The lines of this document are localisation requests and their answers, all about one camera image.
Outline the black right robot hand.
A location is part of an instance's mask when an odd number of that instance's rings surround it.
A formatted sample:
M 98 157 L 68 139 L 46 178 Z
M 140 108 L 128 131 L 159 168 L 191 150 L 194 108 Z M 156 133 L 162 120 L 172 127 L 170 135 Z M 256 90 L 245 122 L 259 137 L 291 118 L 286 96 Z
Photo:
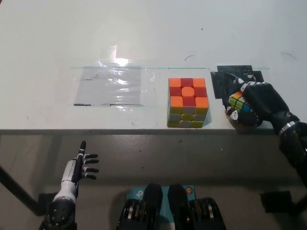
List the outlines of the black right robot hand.
M 267 121 L 279 135 L 300 122 L 270 83 L 245 81 L 228 72 L 224 76 L 235 86 L 232 94 L 223 97 L 223 105 L 226 115 L 236 124 L 258 127 Z

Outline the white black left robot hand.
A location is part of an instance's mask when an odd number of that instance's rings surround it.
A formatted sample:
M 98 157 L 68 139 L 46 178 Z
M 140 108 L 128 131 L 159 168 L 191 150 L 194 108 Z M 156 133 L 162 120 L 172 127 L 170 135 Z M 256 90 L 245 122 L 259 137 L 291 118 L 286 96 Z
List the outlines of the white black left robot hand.
M 81 179 L 95 180 L 93 173 L 98 173 L 97 168 L 87 167 L 87 164 L 99 162 L 97 154 L 86 154 L 86 141 L 82 141 L 79 152 L 75 158 L 68 161 L 60 185 L 60 191 L 55 195 L 53 202 L 59 200 L 68 200 L 76 204 L 79 192 L 79 182 Z

